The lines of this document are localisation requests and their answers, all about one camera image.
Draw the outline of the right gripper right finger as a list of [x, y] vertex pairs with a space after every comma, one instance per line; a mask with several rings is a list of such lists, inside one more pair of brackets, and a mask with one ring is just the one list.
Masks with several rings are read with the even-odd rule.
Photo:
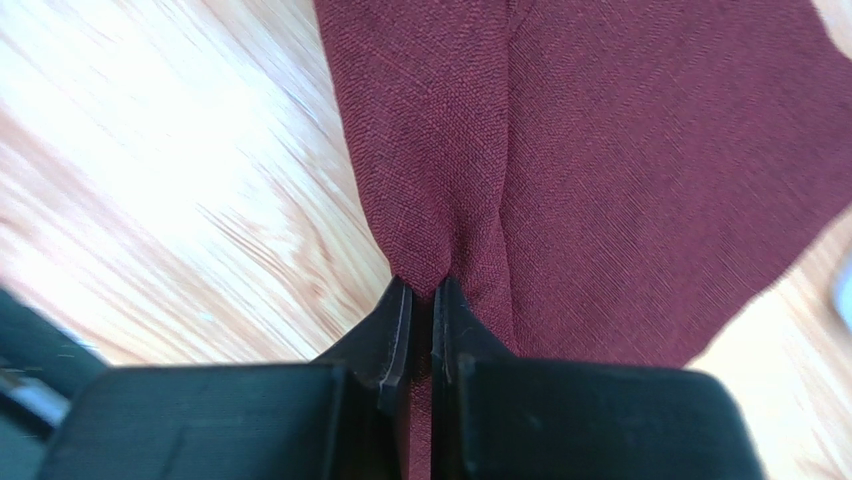
[[448, 278], [434, 297], [435, 479], [759, 479], [742, 415], [692, 371], [515, 356]]

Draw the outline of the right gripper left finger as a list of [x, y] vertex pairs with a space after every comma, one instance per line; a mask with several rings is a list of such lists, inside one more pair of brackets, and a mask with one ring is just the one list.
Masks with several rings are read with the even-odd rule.
[[42, 479], [404, 479], [412, 290], [307, 363], [135, 367], [99, 376]]

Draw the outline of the dark red cloth napkin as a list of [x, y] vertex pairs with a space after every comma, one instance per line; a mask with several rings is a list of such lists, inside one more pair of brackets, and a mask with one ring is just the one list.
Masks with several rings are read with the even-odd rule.
[[361, 204], [516, 353], [680, 367], [851, 201], [809, 1], [319, 1]]

